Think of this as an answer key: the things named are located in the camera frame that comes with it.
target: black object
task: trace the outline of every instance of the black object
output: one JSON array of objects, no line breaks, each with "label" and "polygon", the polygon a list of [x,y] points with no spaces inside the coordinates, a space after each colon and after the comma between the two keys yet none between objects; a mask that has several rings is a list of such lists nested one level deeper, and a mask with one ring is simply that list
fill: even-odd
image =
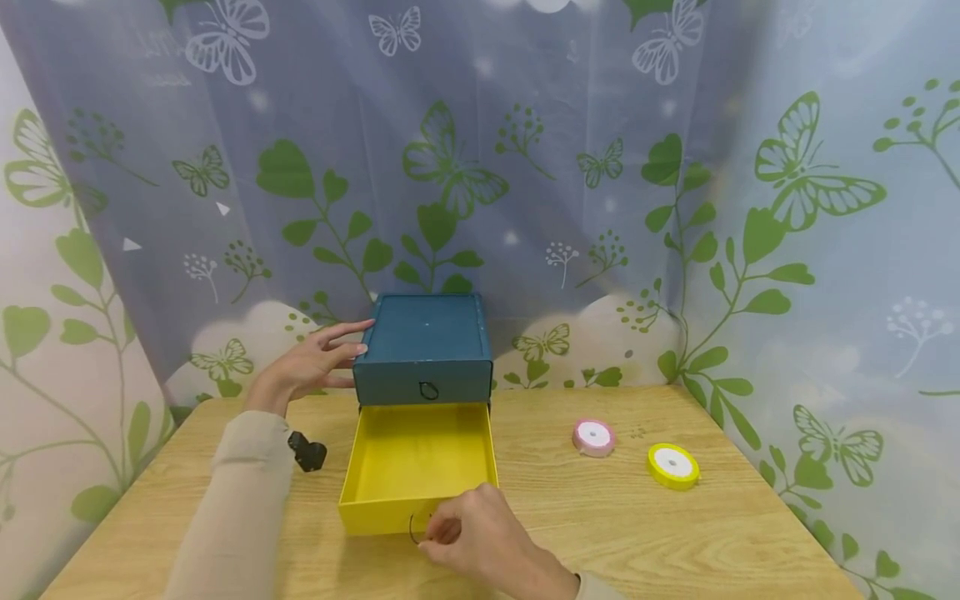
[{"label": "black object", "polygon": [[320,470],[326,460],[326,446],[320,442],[310,442],[301,432],[295,431],[287,439],[287,445],[294,451],[294,460],[304,473]]},{"label": "black object", "polygon": [[440,397],[440,390],[429,381],[420,382],[420,397],[424,400],[436,400]]}]

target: table surface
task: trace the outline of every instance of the table surface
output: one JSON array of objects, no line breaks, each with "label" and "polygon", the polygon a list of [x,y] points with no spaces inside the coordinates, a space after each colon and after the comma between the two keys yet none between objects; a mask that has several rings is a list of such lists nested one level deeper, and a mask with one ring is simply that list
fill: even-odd
[{"label": "table surface", "polygon": [[[852,584],[685,391],[509,391],[492,400],[500,486],[538,544],[631,598],[860,598]],[[202,404],[90,536],[46,600],[160,598],[209,482],[236,400]],[[579,419],[617,434],[605,459],[570,441]],[[500,598],[429,564],[406,535],[347,538],[337,499],[357,421],[353,394],[307,398],[288,420],[329,453],[295,468],[277,557],[277,598]],[[702,480],[661,487],[653,444],[686,448]]]}]

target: yellow drawer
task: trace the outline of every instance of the yellow drawer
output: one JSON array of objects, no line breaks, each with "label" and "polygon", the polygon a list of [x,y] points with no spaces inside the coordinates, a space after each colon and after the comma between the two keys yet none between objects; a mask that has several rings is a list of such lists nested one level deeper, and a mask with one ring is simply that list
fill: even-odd
[{"label": "yellow drawer", "polygon": [[438,504],[485,481],[497,485],[486,403],[365,406],[340,519],[349,536],[422,532]]}]

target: beige sleeve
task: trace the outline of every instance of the beige sleeve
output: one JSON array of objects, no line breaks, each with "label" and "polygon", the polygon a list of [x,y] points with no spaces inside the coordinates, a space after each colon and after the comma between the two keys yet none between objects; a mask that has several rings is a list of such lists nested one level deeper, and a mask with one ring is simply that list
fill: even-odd
[{"label": "beige sleeve", "polygon": [[576,600],[626,600],[620,592],[589,573],[577,573],[577,577],[580,578],[580,593]]},{"label": "beige sleeve", "polygon": [[213,476],[180,545],[166,600],[268,600],[293,476],[289,427],[246,411],[227,425]]}]

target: left hand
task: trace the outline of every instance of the left hand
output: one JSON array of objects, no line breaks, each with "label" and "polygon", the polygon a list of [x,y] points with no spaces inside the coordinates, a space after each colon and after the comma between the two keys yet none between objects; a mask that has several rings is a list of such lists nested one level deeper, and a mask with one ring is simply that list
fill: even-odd
[{"label": "left hand", "polygon": [[345,335],[368,329],[373,319],[341,323],[311,333],[261,372],[250,388],[245,410],[276,413],[285,417],[290,400],[319,388],[352,388],[353,379],[331,375],[335,369],[351,369],[353,359],[367,346],[341,340]]}]

